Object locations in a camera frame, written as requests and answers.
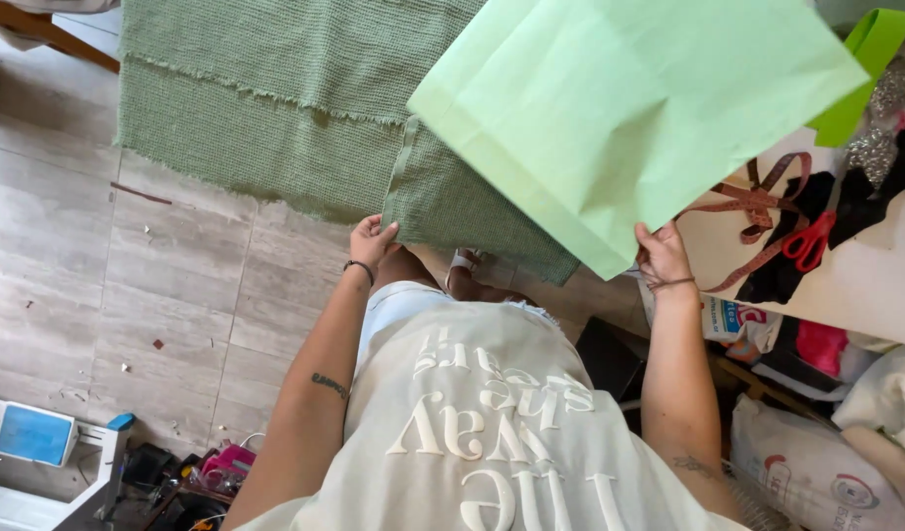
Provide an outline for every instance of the hand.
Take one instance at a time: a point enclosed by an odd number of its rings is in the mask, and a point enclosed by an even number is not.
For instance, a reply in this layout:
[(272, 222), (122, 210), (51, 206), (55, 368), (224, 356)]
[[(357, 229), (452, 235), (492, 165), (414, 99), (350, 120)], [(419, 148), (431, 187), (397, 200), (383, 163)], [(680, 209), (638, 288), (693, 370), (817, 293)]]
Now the hand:
[(394, 221), (389, 227), (382, 229), (382, 217), (382, 213), (364, 217), (350, 234), (350, 259), (367, 265), (375, 272), (380, 260), (400, 247), (399, 244), (391, 243), (399, 231), (399, 224)]
[[(688, 266), (688, 255), (682, 245), (682, 236), (675, 228), (674, 221), (662, 225), (652, 235), (648, 233), (645, 223), (636, 223), (635, 239), (639, 242), (635, 261), (652, 293), (658, 294), (669, 287), (685, 284), (697, 290), (691, 267)], [(692, 281), (671, 284), (684, 279)]]

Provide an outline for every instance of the light green paper pattern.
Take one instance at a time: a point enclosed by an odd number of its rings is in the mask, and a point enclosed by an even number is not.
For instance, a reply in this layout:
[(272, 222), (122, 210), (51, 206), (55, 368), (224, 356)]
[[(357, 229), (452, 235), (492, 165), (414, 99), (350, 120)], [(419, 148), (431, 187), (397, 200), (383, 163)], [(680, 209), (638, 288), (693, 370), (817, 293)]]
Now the light green paper pattern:
[(490, 0), (408, 106), (610, 279), (637, 221), (660, 227), (866, 80), (800, 0)]

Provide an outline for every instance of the pink fabric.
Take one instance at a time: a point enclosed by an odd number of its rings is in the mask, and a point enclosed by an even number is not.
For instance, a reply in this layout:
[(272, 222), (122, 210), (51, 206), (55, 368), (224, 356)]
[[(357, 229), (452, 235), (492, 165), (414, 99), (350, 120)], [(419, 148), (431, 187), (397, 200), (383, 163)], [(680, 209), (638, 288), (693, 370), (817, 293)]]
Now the pink fabric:
[(797, 332), (800, 358), (826, 374), (834, 377), (839, 375), (839, 353), (847, 344), (845, 330), (800, 320), (800, 330)]

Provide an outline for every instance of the tile floor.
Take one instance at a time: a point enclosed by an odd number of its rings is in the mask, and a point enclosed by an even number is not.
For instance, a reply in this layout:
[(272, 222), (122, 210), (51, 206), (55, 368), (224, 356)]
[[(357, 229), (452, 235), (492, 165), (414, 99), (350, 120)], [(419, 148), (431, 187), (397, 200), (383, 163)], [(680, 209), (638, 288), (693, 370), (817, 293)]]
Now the tile floor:
[[(118, 11), (56, 23), (116, 52)], [(0, 398), (95, 422), (132, 411), (137, 441), (202, 453), (265, 427), (349, 229), (112, 147), (117, 97), (115, 75), (0, 41)], [(442, 279), (448, 253), (415, 251)], [(633, 279), (582, 270), (557, 288), (491, 262), (483, 279), (536, 299), (572, 341), (592, 315), (647, 334)]]

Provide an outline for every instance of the red scissors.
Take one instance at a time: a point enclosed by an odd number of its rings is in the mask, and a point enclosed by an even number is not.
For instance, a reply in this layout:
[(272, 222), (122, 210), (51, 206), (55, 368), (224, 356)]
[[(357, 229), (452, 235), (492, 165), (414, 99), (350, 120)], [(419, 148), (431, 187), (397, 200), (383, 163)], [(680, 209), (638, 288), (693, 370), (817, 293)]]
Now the red scissors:
[(833, 181), (833, 191), (826, 201), (826, 210), (809, 227), (791, 236), (784, 243), (784, 256), (795, 258), (797, 270), (808, 273), (819, 265), (829, 243), (829, 231), (836, 224), (836, 207), (842, 192), (842, 177)]

